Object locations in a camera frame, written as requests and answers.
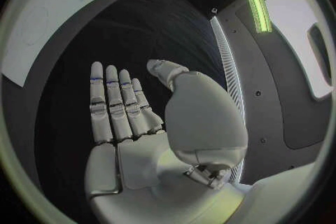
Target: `led light strip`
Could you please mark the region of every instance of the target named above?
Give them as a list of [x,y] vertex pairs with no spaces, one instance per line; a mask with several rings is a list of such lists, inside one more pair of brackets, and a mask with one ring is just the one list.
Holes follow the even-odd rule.
[[256,32],[272,32],[265,0],[248,0],[253,14]]
[[[227,92],[228,94],[230,94],[235,104],[237,105],[238,110],[241,114],[241,117],[244,121],[244,124],[246,125],[244,97],[242,95],[239,74],[236,68],[234,57],[232,55],[232,51],[230,49],[225,33],[217,17],[213,17],[210,20],[210,23],[211,23],[214,35],[216,37],[217,45],[220,50],[220,55],[222,58],[222,64],[223,64],[226,83],[227,83]],[[229,179],[230,182],[239,183],[243,167],[244,167],[244,160],[242,160],[241,163],[239,163],[235,168],[231,170],[232,174]]]

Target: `ventilation grille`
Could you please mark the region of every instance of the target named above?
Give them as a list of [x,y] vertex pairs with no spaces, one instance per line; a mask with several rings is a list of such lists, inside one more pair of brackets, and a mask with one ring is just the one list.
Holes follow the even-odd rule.
[[[222,30],[220,23],[216,17],[210,20],[214,35],[217,40],[217,45],[220,50],[220,55],[222,58],[222,64],[224,68],[227,92],[234,100],[241,114],[241,117],[245,124],[245,109],[244,109],[244,98],[241,92],[239,74],[236,68],[235,60],[232,55],[231,49],[229,47],[227,38]],[[229,179],[232,183],[239,183],[242,170],[244,167],[244,160],[234,167],[231,172],[231,177]]]

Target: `green light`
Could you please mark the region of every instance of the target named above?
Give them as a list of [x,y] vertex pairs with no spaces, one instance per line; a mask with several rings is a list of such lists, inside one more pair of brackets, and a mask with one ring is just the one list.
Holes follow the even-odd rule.
[[256,32],[272,32],[265,0],[248,0],[253,14]]

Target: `robotic hand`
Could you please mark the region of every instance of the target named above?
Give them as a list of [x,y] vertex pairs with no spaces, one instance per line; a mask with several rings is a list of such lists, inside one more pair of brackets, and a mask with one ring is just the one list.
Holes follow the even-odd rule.
[[[102,65],[95,62],[91,67],[96,146],[87,163],[85,191],[92,209],[105,223],[115,219],[120,220],[117,223],[185,223],[225,193],[234,212],[241,195],[224,183],[230,169],[244,158],[248,143],[235,103],[202,73],[165,60],[150,60],[147,69],[173,91],[165,110],[167,133],[140,82],[131,80],[128,71],[118,76],[114,66],[107,67],[107,109]],[[125,206],[143,211],[125,214],[120,211]],[[222,207],[218,210],[224,214]],[[144,219],[139,222],[137,214],[144,214]]]

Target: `white panel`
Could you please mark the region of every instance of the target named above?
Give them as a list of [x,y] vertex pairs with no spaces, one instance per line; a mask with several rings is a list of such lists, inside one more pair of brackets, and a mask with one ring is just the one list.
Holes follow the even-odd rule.
[[266,5],[271,21],[300,60],[313,96],[319,99],[329,94],[332,87],[325,80],[308,40],[308,29],[317,22],[308,3],[305,0],[266,0]]
[[1,27],[6,36],[2,73],[23,86],[45,43],[74,13],[93,0],[11,0]]

